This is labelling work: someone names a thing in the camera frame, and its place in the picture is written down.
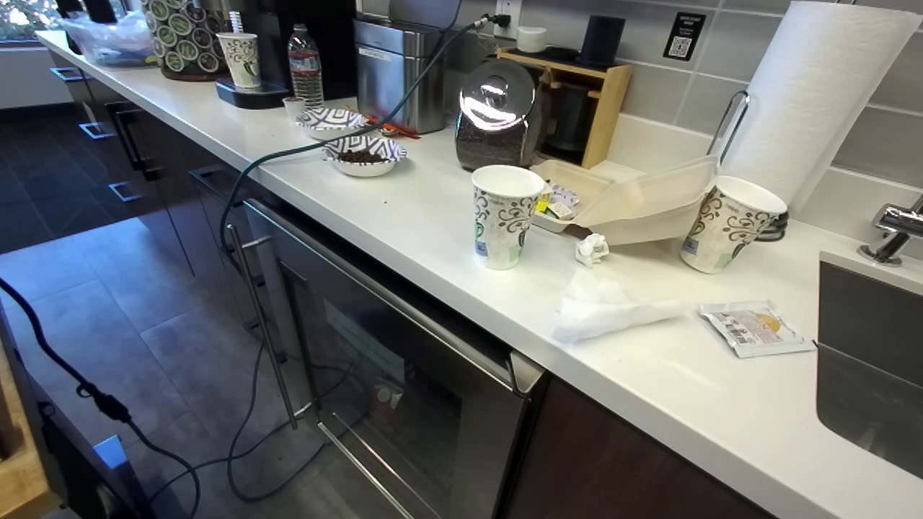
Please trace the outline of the coffee bean jar chrome lid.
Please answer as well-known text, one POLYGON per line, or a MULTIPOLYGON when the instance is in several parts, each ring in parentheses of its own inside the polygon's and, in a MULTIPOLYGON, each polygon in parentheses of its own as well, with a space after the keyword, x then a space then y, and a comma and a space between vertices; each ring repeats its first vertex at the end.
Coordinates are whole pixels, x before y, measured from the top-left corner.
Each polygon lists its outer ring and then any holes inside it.
POLYGON ((479 63, 459 89, 455 150, 461 167, 530 167, 547 132, 548 83, 545 68, 500 58, 479 63))

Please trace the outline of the patterned paper bowl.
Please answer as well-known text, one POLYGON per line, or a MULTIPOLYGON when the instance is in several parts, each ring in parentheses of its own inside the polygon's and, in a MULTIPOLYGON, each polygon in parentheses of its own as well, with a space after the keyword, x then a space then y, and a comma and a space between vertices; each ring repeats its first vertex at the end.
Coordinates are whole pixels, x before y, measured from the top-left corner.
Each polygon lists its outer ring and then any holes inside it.
POLYGON ((388 174, 407 158, 407 151, 398 141, 369 134, 336 139, 323 145, 322 150, 333 167, 351 177, 388 174))
POLYGON ((347 137, 371 125, 368 118, 359 112, 332 107, 306 108, 294 118, 294 122, 317 141, 347 137))

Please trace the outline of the bundle of orange stir sticks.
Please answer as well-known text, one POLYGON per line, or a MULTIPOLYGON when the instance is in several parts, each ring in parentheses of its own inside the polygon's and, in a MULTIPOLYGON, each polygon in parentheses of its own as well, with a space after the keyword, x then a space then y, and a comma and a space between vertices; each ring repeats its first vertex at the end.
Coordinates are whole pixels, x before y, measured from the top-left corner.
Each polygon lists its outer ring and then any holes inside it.
POLYGON ((360 114, 356 110, 346 108, 343 109, 343 111, 349 127, 358 131, 359 135, 379 133, 383 137, 421 138, 418 133, 396 127, 396 125, 380 122, 378 119, 360 114))

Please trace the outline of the white napkin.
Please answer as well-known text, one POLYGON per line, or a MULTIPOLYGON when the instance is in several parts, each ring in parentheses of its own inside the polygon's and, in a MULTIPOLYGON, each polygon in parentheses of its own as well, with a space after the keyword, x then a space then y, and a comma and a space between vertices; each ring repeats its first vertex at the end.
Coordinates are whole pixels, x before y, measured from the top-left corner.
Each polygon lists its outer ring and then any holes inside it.
POLYGON ((616 280, 577 270, 558 302, 552 336, 575 344, 682 315, 679 300, 643 300, 630 295, 616 280))

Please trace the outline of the glass fridge door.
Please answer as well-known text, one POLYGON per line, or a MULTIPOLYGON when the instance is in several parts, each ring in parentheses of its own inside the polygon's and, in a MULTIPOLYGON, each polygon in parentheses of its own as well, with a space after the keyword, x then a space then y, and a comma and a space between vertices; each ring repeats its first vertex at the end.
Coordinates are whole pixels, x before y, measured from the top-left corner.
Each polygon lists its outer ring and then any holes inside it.
POLYGON ((242 209, 320 430, 406 519, 499 519, 544 369, 298 211, 242 209))

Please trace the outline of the wooden rack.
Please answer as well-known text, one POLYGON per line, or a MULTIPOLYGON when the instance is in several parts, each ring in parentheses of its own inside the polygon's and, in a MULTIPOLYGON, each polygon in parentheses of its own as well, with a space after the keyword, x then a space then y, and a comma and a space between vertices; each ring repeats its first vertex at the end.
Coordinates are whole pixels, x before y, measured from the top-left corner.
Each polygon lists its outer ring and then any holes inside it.
POLYGON ((614 129, 632 78, 630 65, 589 66, 543 55, 501 48, 507 59, 543 70, 550 94, 550 121, 539 148, 543 159, 557 159, 590 169, 606 160, 614 129))

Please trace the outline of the clear water bottle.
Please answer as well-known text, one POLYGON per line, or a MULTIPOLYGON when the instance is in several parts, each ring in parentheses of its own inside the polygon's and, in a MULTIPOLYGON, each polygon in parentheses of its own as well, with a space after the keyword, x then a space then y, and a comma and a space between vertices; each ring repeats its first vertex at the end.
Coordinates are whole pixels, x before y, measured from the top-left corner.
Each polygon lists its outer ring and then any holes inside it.
POLYGON ((294 24, 288 40, 288 63, 291 88, 304 99, 308 108, 322 107, 325 102, 319 47, 304 24, 294 24))

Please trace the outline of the black cylinder speaker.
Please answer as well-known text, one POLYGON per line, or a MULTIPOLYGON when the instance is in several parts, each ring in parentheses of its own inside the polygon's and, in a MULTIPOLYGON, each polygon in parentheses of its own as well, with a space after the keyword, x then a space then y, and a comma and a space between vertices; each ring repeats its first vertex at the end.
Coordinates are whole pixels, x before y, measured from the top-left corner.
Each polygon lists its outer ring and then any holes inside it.
POLYGON ((588 68, 611 68, 616 65, 619 44, 626 20, 592 14, 586 26, 577 62, 588 68))

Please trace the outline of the white sachet packet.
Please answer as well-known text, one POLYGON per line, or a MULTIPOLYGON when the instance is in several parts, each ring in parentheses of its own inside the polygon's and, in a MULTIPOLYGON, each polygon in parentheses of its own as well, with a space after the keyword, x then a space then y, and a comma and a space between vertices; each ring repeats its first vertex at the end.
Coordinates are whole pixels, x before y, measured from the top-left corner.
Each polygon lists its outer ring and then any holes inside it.
POLYGON ((699 315, 740 359, 816 350, 816 342, 794 328, 769 300, 703 303, 699 315))

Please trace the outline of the coffee pod carousel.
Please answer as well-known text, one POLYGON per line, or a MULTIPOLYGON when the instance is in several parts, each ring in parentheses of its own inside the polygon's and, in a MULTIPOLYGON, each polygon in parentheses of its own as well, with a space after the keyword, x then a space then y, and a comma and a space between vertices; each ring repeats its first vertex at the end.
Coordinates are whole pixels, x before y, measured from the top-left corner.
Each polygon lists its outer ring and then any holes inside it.
POLYGON ((138 0, 165 78, 211 81, 228 75, 218 34, 231 29, 221 0, 138 0))

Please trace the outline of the white paper towel roll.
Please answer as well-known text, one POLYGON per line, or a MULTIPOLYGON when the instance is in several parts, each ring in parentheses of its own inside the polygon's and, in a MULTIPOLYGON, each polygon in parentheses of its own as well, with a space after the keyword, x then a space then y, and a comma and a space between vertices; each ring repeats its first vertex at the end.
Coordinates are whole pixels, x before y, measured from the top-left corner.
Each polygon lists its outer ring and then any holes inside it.
POLYGON ((923 14, 793 0, 748 85, 720 174, 804 203, 923 14))

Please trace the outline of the steel sink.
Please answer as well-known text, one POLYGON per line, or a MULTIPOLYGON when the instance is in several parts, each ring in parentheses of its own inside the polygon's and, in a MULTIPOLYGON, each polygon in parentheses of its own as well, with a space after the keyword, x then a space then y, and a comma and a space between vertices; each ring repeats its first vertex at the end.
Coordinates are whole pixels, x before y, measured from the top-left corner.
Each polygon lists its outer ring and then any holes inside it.
POLYGON ((831 255, 818 275, 818 420, 923 479, 923 283, 831 255))

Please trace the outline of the chrome tap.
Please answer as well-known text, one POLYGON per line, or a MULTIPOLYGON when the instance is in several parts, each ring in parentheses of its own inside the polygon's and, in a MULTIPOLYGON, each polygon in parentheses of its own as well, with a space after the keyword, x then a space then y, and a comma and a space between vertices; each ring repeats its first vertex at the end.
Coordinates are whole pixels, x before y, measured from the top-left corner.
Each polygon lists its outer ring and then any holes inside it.
POLYGON ((884 232, 883 237, 858 247, 857 253, 884 266, 900 267, 904 247, 912 239, 923 240, 923 194, 910 208, 883 205, 873 218, 873 226, 884 232))

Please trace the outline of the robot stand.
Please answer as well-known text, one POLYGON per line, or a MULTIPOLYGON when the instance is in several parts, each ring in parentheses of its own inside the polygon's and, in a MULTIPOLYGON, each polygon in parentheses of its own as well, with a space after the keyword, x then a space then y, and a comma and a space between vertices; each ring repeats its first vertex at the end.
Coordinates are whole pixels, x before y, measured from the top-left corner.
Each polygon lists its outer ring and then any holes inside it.
POLYGON ((96 444, 27 371, 0 309, 0 519, 157 519, 119 435, 96 444))

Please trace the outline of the window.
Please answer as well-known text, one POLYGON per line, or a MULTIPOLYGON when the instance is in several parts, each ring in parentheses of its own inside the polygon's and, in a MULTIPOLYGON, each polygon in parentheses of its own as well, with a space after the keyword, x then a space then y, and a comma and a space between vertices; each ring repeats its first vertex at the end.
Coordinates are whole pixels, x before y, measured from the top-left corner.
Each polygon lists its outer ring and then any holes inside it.
POLYGON ((37 40, 43 30, 62 30, 56 0, 0 0, 0 44, 37 40))

